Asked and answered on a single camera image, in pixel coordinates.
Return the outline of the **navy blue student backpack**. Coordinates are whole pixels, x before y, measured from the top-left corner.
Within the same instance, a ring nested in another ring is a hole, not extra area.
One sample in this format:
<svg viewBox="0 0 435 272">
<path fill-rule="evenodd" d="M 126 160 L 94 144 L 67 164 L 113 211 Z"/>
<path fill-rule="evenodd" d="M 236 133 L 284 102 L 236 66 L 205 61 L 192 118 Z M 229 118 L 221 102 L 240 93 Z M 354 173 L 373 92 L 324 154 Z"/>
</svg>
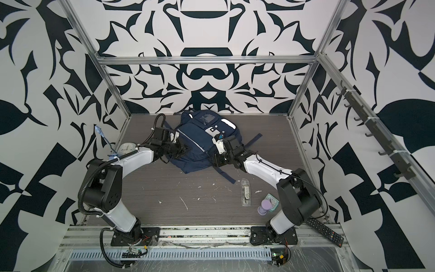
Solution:
<svg viewBox="0 0 435 272">
<path fill-rule="evenodd" d="M 213 143 L 215 136 L 234 136 L 242 142 L 240 129 L 233 122 L 211 110 L 184 111 L 174 130 L 180 134 L 179 140 L 188 147 L 188 151 L 177 159 L 166 155 L 169 162 L 185 174 L 212 167 L 232 184 L 236 182 L 213 163 L 214 155 L 219 153 Z"/>
</svg>

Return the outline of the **clear plastic pen box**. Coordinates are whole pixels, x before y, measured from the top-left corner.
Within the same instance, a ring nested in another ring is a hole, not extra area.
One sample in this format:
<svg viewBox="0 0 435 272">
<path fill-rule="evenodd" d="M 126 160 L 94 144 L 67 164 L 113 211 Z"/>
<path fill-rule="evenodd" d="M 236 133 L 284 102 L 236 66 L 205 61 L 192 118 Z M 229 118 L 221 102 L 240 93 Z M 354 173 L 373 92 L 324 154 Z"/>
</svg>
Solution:
<svg viewBox="0 0 435 272">
<path fill-rule="evenodd" d="M 250 182 L 247 179 L 241 180 L 241 202 L 243 207 L 251 206 Z"/>
</svg>

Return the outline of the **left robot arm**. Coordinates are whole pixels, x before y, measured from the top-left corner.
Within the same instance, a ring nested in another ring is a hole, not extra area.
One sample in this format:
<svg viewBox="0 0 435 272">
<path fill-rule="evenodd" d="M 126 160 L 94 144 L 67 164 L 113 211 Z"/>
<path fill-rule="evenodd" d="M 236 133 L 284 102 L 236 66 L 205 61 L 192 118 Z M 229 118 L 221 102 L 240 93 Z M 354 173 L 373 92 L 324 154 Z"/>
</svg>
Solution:
<svg viewBox="0 0 435 272">
<path fill-rule="evenodd" d="M 143 232 L 140 220 L 122 202 L 123 178 L 165 156 L 179 158 L 188 150 L 179 133 L 165 127 L 165 121 L 165 114 L 157 115 L 143 143 L 121 145 L 111 160 L 93 160 L 78 192 L 79 212 L 103 218 L 115 235 L 130 244 L 141 240 Z"/>
</svg>

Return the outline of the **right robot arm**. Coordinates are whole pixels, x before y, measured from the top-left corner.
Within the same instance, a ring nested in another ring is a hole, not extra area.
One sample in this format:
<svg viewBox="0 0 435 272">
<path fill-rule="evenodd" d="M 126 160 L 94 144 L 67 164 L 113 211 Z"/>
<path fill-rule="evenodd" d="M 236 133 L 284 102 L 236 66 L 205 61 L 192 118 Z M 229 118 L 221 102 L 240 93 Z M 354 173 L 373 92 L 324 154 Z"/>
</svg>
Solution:
<svg viewBox="0 0 435 272">
<path fill-rule="evenodd" d="M 288 170 L 248 150 L 235 136 L 213 138 L 217 153 L 214 166 L 233 165 L 236 169 L 257 176 L 278 192 L 281 210 L 266 223 L 268 238 L 283 236 L 294 226 L 300 226 L 323 205 L 321 192 L 302 169 Z"/>
</svg>

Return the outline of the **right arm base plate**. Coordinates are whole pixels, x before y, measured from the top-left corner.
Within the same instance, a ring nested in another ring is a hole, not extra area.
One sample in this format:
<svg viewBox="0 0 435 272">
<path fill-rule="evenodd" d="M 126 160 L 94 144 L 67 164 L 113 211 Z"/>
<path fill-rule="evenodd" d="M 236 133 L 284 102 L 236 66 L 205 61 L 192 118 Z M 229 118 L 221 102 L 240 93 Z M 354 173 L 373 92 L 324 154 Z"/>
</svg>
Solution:
<svg viewBox="0 0 435 272">
<path fill-rule="evenodd" d="M 297 245 L 298 237 L 294 227 L 282 234 L 277 234 L 271 227 L 260 226 L 250 228 L 250 244 L 259 245 Z"/>
</svg>

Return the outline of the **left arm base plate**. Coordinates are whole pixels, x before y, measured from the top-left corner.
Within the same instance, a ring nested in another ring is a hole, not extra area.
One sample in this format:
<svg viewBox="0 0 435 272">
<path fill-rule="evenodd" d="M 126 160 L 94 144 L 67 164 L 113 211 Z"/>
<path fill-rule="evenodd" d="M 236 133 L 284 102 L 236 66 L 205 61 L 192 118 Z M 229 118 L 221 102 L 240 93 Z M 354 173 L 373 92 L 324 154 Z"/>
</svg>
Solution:
<svg viewBox="0 0 435 272">
<path fill-rule="evenodd" d="M 156 245 L 160 236 L 159 227 L 134 228 L 130 232 L 114 231 L 112 247 L 135 247 Z"/>
</svg>

